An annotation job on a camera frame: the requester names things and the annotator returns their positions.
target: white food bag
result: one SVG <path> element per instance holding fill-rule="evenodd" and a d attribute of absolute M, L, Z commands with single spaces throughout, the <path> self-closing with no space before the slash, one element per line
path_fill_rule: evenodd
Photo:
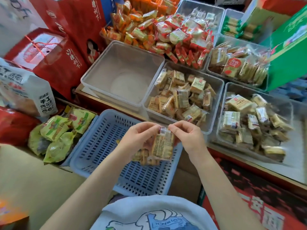
<path fill-rule="evenodd" d="M 11 108 L 34 117 L 48 117 L 58 111 L 48 81 L 2 58 L 0 94 Z"/>

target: white t-shirt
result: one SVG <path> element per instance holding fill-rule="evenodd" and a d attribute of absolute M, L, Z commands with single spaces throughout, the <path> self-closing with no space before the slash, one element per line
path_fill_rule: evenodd
<path fill-rule="evenodd" d="M 180 197 L 127 197 L 102 209 L 91 230 L 217 230 L 208 212 Z"/>

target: perforated basket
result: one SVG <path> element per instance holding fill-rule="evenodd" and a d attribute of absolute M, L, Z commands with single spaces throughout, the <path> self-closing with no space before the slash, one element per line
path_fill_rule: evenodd
<path fill-rule="evenodd" d="M 139 122 L 112 109 L 103 111 L 74 148 L 71 169 L 87 178 L 115 149 L 116 140 L 121 139 L 129 127 Z M 127 196 L 166 195 L 181 151 L 180 143 L 174 147 L 172 160 L 162 161 L 159 166 L 141 166 L 139 162 L 130 162 L 122 170 L 113 190 Z"/>

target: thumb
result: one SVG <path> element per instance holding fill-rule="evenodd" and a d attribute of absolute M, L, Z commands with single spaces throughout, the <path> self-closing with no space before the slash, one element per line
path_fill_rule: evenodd
<path fill-rule="evenodd" d="M 159 130 L 159 125 L 152 126 L 151 128 L 148 128 L 146 131 L 143 131 L 139 134 L 140 140 L 146 141 L 153 135 L 157 134 Z"/>
<path fill-rule="evenodd" d="M 180 141 L 184 139 L 184 136 L 187 134 L 186 132 L 182 131 L 180 128 L 170 124 L 169 130 L 171 130 L 172 133 L 174 133 L 175 136 L 177 136 Z"/>

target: green snack bag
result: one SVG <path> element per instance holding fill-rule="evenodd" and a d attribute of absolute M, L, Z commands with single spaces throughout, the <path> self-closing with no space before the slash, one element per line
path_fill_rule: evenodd
<path fill-rule="evenodd" d="M 96 114 L 78 108 L 71 108 L 68 119 L 72 121 L 72 126 L 76 132 L 83 134 L 90 125 Z"/>
<path fill-rule="evenodd" d="M 53 116 L 50 118 L 40 130 L 40 134 L 52 142 L 57 141 L 60 136 L 69 130 L 69 125 L 71 120 L 68 118 L 63 118 L 59 115 Z"/>
<path fill-rule="evenodd" d="M 43 124 L 36 126 L 29 135 L 28 147 L 34 152 L 36 155 L 46 154 L 48 146 L 52 143 L 52 141 L 45 139 L 40 134 L 40 129 L 43 128 Z"/>
<path fill-rule="evenodd" d="M 63 161 L 71 151 L 76 133 L 64 132 L 56 142 L 52 142 L 46 152 L 44 163 L 55 163 Z"/>

